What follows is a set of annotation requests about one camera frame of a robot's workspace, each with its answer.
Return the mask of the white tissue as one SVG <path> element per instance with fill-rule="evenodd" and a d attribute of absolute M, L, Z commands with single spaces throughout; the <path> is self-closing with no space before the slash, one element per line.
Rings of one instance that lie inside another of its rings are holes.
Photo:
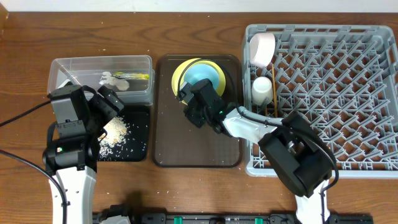
<path fill-rule="evenodd" d="M 110 72 L 103 72 L 99 81 L 100 85 L 110 85 L 115 87 L 118 91 L 126 91 L 129 88 L 129 82 L 112 76 Z"/>

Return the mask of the yellow green snack wrapper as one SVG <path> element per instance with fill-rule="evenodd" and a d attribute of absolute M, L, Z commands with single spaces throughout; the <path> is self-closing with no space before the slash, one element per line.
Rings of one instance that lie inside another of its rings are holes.
<path fill-rule="evenodd" d="M 122 80 L 148 80 L 148 73 L 124 73 L 124 72 L 115 72 L 111 75 L 112 77 L 122 79 Z"/>

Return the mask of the light blue bowl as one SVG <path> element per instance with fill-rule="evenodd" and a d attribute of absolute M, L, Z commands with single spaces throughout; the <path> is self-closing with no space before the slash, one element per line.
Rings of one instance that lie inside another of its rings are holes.
<path fill-rule="evenodd" d="M 214 88 L 220 84 L 219 75 L 215 68 L 207 64 L 192 65 L 184 74 L 182 80 L 191 85 L 203 79 L 209 79 Z"/>

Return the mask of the yellow plate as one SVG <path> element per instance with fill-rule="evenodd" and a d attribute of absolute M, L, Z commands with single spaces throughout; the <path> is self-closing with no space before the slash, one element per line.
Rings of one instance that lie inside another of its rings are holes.
<path fill-rule="evenodd" d="M 188 102 L 193 97 L 192 93 L 190 92 L 190 89 L 193 85 L 184 82 L 182 78 L 184 77 L 185 72 L 195 64 L 207 64 L 216 69 L 219 75 L 220 84 L 218 85 L 218 88 L 213 88 L 216 90 L 217 94 L 221 96 L 226 88 L 226 77 L 224 71 L 222 71 L 221 67 L 216 62 L 204 58 L 192 58 L 186 60 L 175 69 L 172 76 L 172 89 L 174 91 L 174 95 L 178 101 L 185 105 L 188 105 Z"/>

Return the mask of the white paper cup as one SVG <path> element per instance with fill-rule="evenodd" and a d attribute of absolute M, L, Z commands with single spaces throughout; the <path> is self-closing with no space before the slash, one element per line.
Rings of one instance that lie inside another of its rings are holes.
<path fill-rule="evenodd" d="M 273 100 L 273 86 L 267 77 L 257 77 L 251 87 L 251 98 L 255 105 L 268 105 Z"/>

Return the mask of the white bowl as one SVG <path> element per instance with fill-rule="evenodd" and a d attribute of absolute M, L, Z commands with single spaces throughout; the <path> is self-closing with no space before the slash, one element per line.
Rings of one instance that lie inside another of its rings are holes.
<path fill-rule="evenodd" d="M 274 56 L 275 36 L 265 32 L 255 34 L 249 41 L 249 62 L 257 67 L 267 67 Z"/>

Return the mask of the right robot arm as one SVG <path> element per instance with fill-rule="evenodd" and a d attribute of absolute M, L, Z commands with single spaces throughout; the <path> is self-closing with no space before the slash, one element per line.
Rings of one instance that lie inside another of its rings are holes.
<path fill-rule="evenodd" d="M 326 191 L 338 181 L 336 159 L 296 112 L 270 118 L 228 103 L 209 79 L 178 86 L 185 116 L 196 127 L 208 124 L 218 134 L 256 143 L 280 181 L 296 196 L 300 223 L 327 223 Z"/>

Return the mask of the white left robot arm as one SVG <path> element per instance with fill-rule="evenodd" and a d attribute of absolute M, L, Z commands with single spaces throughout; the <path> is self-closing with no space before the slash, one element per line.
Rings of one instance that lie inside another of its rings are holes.
<path fill-rule="evenodd" d="M 48 94 L 56 120 L 47 130 L 43 153 L 50 175 L 54 223 L 92 223 L 100 142 L 105 126 L 124 109 L 106 86 L 67 83 Z"/>

